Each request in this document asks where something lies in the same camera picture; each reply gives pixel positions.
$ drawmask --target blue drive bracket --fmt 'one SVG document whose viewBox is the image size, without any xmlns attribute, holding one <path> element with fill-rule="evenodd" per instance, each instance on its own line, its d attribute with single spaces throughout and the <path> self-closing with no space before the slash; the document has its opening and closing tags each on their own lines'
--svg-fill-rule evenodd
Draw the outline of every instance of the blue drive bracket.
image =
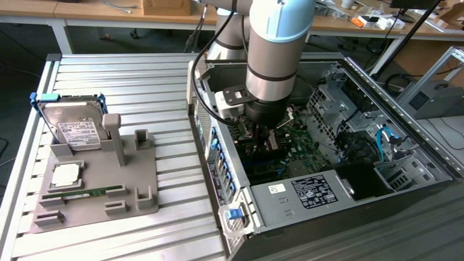
<svg viewBox="0 0 464 261">
<path fill-rule="evenodd" d="M 219 145 L 217 142 L 219 142 L 217 139 L 212 140 L 212 142 L 211 142 L 211 148 L 212 149 L 217 148 L 217 145 Z"/>
<path fill-rule="evenodd" d="M 100 105 L 101 105 L 101 111 L 103 111 L 104 114 L 107 114 L 108 113 L 107 97 L 104 97 L 104 95 L 100 94 L 96 98 L 99 99 L 99 102 L 100 102 Z"/>
<path fill-rule="evenodd" d="M 225 212 L 225 218 L 228 220 L 241 219 L 243 217 L 244 217 L 244 213 L 243 213 L 241 209 L 239 209 L 239 208 L 229 209 Z"/>
<path fill-rule="evenodd" d="M 32 92 L 29 95 L 29 104 L 32 106 L 32 108 L 36 110 L 39 117 L 43 116 L 43 114 L 40 113 L 39 107 L 37 107 L 37 93 Z"/>
</svg>

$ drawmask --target metal slat surface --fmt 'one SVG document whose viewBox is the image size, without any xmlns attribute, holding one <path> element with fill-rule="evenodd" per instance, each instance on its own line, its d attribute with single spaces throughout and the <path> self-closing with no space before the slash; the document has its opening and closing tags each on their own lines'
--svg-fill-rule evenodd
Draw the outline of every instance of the metal slat surface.
<svg viewBox="0 0 464 261">
<path fill-rule="evenodd" d="M 61 72 L 128 72 L 144 70 L 184 70 L 184 63 L 165 63 L 165 64 L 111 64 L 111 65 L 64 65 L 60 66 Z"/>
<path fill-rule="evenodd" d="M 185 84 L 187 77 L 157 77 L 144 79 L 108 79 L 108 80 L 72 80 L 55 83 L 55 90 L 80 89 L 80 88 L 104 88 L 104 87 L 129 87 L 129 86 L 152 86 L 161 84 Z"/>
<path fill-rule="evenodd" d="M 153 77 L 175 77 L 185 76 L 185 70 L 151 70 L 151 71 L 129 71 L 129 72 L 80 72 L 60 73 L 56 80 L 93 80 L 93 79 L 132 79 L 132 78 L 153 78 Z"/>
<path fill-rule="evenodd" d="M 187 115 L 185 74 L 193 58 L 191 54 L 63 56 L 53 91 L 63 95 L 101 92 L 109 112 L 121 114 L 121 135 L 133 134 L 136 129 L 148 129 L 153 134 L 160 210 L 29 234 L 51 154 L 52 135 L 44 129 L 36 162 L 29 166 L 28 194 L 17 206 L 23 217 L 12 258 L 225 260 Z"/>
</svg>

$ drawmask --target motherboard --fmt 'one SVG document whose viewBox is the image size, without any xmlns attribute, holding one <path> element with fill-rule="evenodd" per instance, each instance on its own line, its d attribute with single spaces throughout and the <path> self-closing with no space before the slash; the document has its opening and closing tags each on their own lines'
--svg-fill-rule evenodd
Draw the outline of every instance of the motherboard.
<svg viewBox="0 0 464 261">
<path fill-rule="evenodd" d="M 276 140 L 281 150 L 273 155 L 260 157 L 256 151 L 253 126 L 241 119 L 237 126 L 229 127 L 232 139 L 243 167 L 252 185 L 317 173 L 329 164 L 319 151 L 319 143 L 311 138 L 300 113 L 293 113 L 276 129 Z"/>
</svg>

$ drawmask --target table leg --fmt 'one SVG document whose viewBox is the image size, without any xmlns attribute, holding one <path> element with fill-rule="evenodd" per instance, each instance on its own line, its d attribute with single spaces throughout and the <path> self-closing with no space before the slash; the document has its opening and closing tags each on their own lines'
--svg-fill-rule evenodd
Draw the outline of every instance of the table leg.
<svg viewBox="0 0 464 261">
<path fill-rule="evenodd" d="M 379 72 L 380 67 L 384 65 L 384 63 L 387 62 L 387 59 L 391 57 L 392 53 L 395 52 L 396 48 L 399 47 L 401 41 L 404 39 L 404 36 L 395 39 L 391 43 L 391 45 L 388 46 L 383 56 L 379 58 L 379 62 L 375 66 L 375 68 L 372 69 L 372 71 L 369 72 L 369 75 L 375 74 Z"/>
<path fill-rule="evenodd" d="M 65 27 L 64 20 L 53 20 L 48 25 L 52 27 L 55 37 L 56 37 L 56 42 L 57 42 L 57 45 L 60 46 L 61 53 L 72 54 L 73 48 L 72 48 L 72 43 L 71 43 L 68 29 Z"/>
<path fill-rule="evenodd" d="M 312 36 L 312 34 L 308 32 L 308 33 L 305 34 L 305 38 L 304 38 L 304 43 L 305 43 L 305 44 L 311 41 L 311 36 Z"/>
</svg>

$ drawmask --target metal frame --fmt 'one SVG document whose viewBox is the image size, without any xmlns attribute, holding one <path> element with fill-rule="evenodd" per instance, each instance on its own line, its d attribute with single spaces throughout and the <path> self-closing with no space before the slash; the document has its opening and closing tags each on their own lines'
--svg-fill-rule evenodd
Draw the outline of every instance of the metal frame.
<svg viewBox="0 0 464 261">
<path fill-rule="evenodd" d="M 219 66 L 220 64 L 243 64 L 244 61 L 231 61 L 231 60 L 221 60 L 221 61 L 205 61 L 208 65 L 212 66 Z M 401 126 L 401 129 L 404 128 L 404 135 L 408 135 L 412 137 L 413 140 L 419 141 L 419 144 L 421 145 L 421 149 L 427 152 L 427 157 L 431 160 L 432 164 L 437 166 L 437 171 L 439 172 L 444 172 L 445 175 L 440 174 L 440 180 L 432 184 L 432 186 L 428 185 L 421 185 L 419 187 L 416 187 L 416 189 L 413 190 L 412 193 L 408 193 L 409 191 L 399 191 L 396 193 L 395 196 L 392 195 L 385 195 L 377 199 L 369 199 L 363 201 L 364 204 L 372 203 L 371 206 L 375 205 L 375 207 L 380 210 L 381 208 L 385 209 L 392 209 L 396 208 L 393 207 L 395 205 L 399 204 L 399 202 L 401 202 L 401 204 L 407 204 L 405 202 L 408 201 L 415 201 L 415 200 L 421 200 L 424 199 L 427 196 L 429 196 L 432 194 L 431 191 L 439 191 L 441 188 L 444 188 L 445 186 L 448 186 L 453 180 L 451 177 L 457 178 L 457 180 L 460 179 L 460 168 L 455 167 L 455 161 L 453 159 L 447 157 L 447 152 L 445 151 L 436 151 L 436 145 L 437 142 L 432 139 L 432 137 L 429 136 L 429 134 L 427 132 L 424 132 L 421 130 L 421 126 L 420 124 L 407 115 L 407 113 L 404 112 L 404 110 L 400 108 L 400 106 L 397 105 L 396 101 L 391 98 L 391 96 L 388 95 L 388 93 L 383 90 L 383 88 L 379 86 L 379 84 L 371 79 L 371 77 L 368 76 L 368 74 L 364 72 L 364 70 L 360 68 L 360 66 L 355 63 L 355 61 L 351 58 L 345 58 L 343 57 L 339 53 L 307 53 L 303 54 L 301 56 L 301 63 L 336 63 L 339 62 L 343 66 L 343 68 L 347 70 L 347 72 L 349 72 L 351 78 L 352 80 L 357 83 L 359 86 L 363 87 L 363 90 L 367 94 L 367 96 L 372 99 L 372 101 L 375 102 L 376 106 L 379 106 L 379 108 L 384 111 L 385 115 L 391 118 L 391 120 L 395 122 L 395 124 L 397 124 L 399 126 Z M 220 139 L 220 143 L 224 145 L 224 147 L 229 147 L 233 145 L 229 144 L 229 142 L 227 142 L 227 140 L 224 140 L 224 128 L 221 128 L 223 125 L 216 126 L 216 132 L 217 132 L 217 136 L 221 136 Z M 235 153 L 235 150 L 227 150 L 228 155 L 232 155 Z M 225 157 L 229 162 L 233 162 L 235 157 L 233 156 L 227 156 Z M 229 170 L 231 170 L 231 174 L 233 176 L 233 181 L 236 184 L 241 183 L 241 180 L 245 178 L 240 177 L 243 172 L 240 170 L 240 167 L 236 166 L 236 164 L 228 164 L 229 166 Z M 235 197 L 233 203 L 236 204 L 235 207 L 237 206 L 237 197 Z M 367 208 L 351 208 L 347 209 L 345 212 L 357 212 L 361 213 L 363 209 Z M 256 209 L 256 214 L 260 217 L 261 213 L 259 211 L 259 209 Z M 324 225 L 328 225 L 328 221 L 323 221 L 323 220 L 331 220 L 331 219 L 336 219 L 333 216 L 331 215 L 325 216 L 324 219 L 317 219 L 319 221 L 311 221 L 311 224 L 307 224 L 307 226 L 313 226 L 315 222 L 320 222 L 324 223 Z M 247 251 L 253 251 L 255 248 L 257 247 L 256 241 L 259 240 L 257 238 L 263 236 L 259 235 L 260 233 L 265 233 L 269 231 L 273 231 L 273 229 L 287 229 L 285 233 L 283 234 L 283 237 L 285 236 L 285 234 L 291 234 L 297 233 L 296 231 L 304 230 L 305 229 L 305 225 L 304 225 L 304 220 L 303 219 L 297 219 L 297 220 L 288 220 L 283 223 L 280 223 L 279 225 L 271 225 L 267 227 L 256 227 L 255 228 L 255 235 L 256 237 L 252 237 L 252 239 L 249 239 L 249 242 L 244 243 L 243 246 L 239 246 L 235 251 L 237 249 L 241 249 L 241 247 L 244 247 L 245 250 L 239 250 L 239 251 L 244 251 L 240 253 L 239 257 L 235 256 L 236 252 L 232 253 L 232 257 L 229 258 L 237 258 L 237 260 L 241 260 L 240 258 L 244 258 Z M 245 231 L 244 233 L 249 233 L 251 228 L 245 227 Z M 237 233 L 233 234 L 232 236 L 241 236 L 243 234 Z M 271 243 L 271 239 L 269 241 L 265 241 L 267 243 L 269 243 L 269 247 L 276 247 L 276 245 L 272 245 Z"/>
<path fill-rule="evenodd" d="M 420 89 L 424 86 L 424 84 L 435 77 L 440 68 L 448 63 L 448 61 L 452 58 L 456 58 L 464 64 L 464 47 L 449 47 L 440 59 L 436 61 L 433 66 L 427 71 L 425 75 L 420 78 L 419 82 L 413 86 L 408 87 L 400 95 L 400 97 L 397 98 L 400 106 L 404 106 L 411 101 L 411 99 L 420 92 Z M 460 71 L 461 68 L 457 68 L 456 70 L 449 72 L 445 76 L 445 80 L 452 80 L 452 78 L 459 74 Z"/>
<path fill-rule="evenodd" d="M 32 110 L 0 209 L 1 261 L 25 256 L 49 260 L 80 256 L 95 260 L 131 255 L 152 260 L 224 260 L 185 107 L 184 75 L 193 58 L 192 54 L 91 54 L 64 55 L 60 61 L 47 62 L 39 92 L 105 92 L 109 112 L 121 114 L 120 132 L 147 128 L 155 135 L 160 211 L 27 233 L 52 140 Z"/>
</svg>

